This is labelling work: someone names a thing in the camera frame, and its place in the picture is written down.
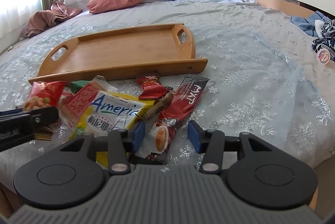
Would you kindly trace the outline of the red patterned cracker pack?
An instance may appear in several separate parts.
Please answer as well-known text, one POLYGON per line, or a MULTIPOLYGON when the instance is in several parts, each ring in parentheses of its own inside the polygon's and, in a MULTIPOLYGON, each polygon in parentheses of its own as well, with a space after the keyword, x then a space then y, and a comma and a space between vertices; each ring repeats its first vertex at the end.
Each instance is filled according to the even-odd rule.
POLYGON ((70 128, 74 128, 100 91, 117 93, 118 89, 110 85, 105 77, 96 76, 78 93, 64 96, 59 101, 60 117, 70 128))

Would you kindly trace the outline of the yellow white America snack bag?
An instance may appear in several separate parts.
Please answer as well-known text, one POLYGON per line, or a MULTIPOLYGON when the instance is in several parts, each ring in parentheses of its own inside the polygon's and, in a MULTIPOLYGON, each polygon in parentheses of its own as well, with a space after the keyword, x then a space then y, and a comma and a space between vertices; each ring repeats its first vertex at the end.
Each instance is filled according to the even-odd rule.
POLYGON ((130 129, 154 103, 154 100, 140 100, 129 94, 100 91, 79 119, 70 138, 89 133, 100 137, 113 130, 130 129))

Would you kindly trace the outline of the mauve crumpled blanket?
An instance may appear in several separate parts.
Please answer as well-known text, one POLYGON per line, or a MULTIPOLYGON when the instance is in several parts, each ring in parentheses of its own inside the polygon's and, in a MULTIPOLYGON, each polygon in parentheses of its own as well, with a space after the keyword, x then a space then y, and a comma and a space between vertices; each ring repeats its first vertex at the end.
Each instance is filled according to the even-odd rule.
POLYGON ((36 12, 22 29, 18 40, 34 37, 44 31, 72 19, 82 13, 82 9, 69 7, 64 0, 54 0, 50 9, 36 12))

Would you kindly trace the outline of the small pink round lid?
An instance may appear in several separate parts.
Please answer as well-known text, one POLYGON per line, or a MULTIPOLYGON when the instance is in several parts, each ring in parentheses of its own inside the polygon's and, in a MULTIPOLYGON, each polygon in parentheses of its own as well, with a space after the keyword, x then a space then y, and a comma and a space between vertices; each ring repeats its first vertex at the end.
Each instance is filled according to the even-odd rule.
POLYGON ((331 60, 330 52, 327 49, 321 49, 317 52, 317 60, 322 65, 327 65, 331 60))

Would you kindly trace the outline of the small red snack packet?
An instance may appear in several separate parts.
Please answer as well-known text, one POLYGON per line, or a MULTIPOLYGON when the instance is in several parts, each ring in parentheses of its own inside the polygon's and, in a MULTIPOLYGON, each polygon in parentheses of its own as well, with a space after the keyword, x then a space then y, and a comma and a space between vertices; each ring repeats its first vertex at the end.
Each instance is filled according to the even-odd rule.
POLYGON ((154 100, 164 97, 169 90, 164 87, 157 75, 145 75, 136 78, 136 83, 141 85, 142 93, 139 96, 140 100, 154 100))

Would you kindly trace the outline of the red nut snack bag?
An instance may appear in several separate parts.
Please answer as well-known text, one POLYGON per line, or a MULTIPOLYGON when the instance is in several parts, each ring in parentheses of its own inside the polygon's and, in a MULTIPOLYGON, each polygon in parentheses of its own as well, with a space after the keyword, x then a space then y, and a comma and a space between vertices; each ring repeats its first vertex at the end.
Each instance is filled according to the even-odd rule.
POLYGON ((32 111, 55 107, 58 104, 65 85, 65 81, 34 82, 23 109, 25 111, 32 111))

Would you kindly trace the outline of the blue patterned clothes pile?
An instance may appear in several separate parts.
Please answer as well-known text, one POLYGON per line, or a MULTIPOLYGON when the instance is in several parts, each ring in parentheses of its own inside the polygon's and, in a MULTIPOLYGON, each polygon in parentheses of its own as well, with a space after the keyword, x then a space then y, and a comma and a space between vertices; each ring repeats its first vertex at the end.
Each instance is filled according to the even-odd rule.
POLYGON ((312 50, 316 54, 321 49, 327 49, 330 52, 330 61, 334 61, 334 32, 334 20, 326 21, 321 27, 322 37, 318 37, 312 42, 312 50))

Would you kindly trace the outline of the wooden serving tray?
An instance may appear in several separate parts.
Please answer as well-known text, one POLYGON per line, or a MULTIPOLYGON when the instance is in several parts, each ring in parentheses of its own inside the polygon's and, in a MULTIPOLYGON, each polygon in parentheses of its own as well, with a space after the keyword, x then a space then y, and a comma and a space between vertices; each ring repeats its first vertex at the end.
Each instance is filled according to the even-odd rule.
POLYGON ((44 59, 34 82, 135 78, 144 73, 201 73, 207 58, 196 58, 191 31, 184 24, 138 26, 75 37, 44 59))

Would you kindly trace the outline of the long red coffee packet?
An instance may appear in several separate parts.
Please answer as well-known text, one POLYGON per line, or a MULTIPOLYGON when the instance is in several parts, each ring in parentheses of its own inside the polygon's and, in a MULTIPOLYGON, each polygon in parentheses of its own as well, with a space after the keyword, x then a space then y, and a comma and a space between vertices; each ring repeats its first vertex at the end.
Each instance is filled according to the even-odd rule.
POLYGON ((173 95, 171 104, 163 109, 144 137, 138 157, 150 161, 160 161, 169 150, 178 126, 194 110, 209 79, 206 77, 187 75, 173 95))

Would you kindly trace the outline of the snowflake bed cover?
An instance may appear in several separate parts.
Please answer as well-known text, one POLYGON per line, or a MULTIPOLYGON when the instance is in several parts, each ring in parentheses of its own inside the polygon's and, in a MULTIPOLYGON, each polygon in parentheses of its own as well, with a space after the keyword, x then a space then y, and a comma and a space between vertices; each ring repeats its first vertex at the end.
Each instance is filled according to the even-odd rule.
POLYGON ((153 2, 82 13, 1 55, 1 110, 22 105, 45 56, 72 37, 183 23, 209 79, 190 118, 235 135, 250 131, 311 166, 334 154, 334 63, 322 65, 312 38, 279 11, 238 0, 153 2))

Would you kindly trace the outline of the light blue cloth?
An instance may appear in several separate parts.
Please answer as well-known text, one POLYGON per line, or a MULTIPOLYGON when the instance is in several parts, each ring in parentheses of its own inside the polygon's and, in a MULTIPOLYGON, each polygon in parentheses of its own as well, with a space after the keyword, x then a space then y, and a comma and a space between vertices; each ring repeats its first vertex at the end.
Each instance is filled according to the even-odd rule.
POLYGON ((322 37, 321 27, 330 19, 320 11, 312 13, 309 17, 291 16, 291 23, 299 27, 307 35, 312 37, 322 37))

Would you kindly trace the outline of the wooden bed frame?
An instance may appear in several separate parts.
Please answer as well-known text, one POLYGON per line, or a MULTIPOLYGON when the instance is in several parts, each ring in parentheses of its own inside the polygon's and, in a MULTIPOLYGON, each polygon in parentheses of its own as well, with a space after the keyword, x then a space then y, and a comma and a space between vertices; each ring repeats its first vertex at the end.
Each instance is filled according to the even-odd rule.
POLYGON ((307 18, 313 14, 312 10, 309 10, 305 7, 284 0, 255 0, 255 1, 260 5, 262 5, 263 7, 282 11, 289 16, 296 15, 299 17, 307 18))

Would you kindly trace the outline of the green snack packet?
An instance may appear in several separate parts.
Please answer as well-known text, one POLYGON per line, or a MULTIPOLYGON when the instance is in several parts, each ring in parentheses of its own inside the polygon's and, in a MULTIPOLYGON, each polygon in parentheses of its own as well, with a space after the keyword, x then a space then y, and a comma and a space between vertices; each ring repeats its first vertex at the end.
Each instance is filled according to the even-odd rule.
POLYGON ((90 81, 74 81, 68 84, 70 91, 74 94, 78 93, 82 88, 84 88, 90 81))

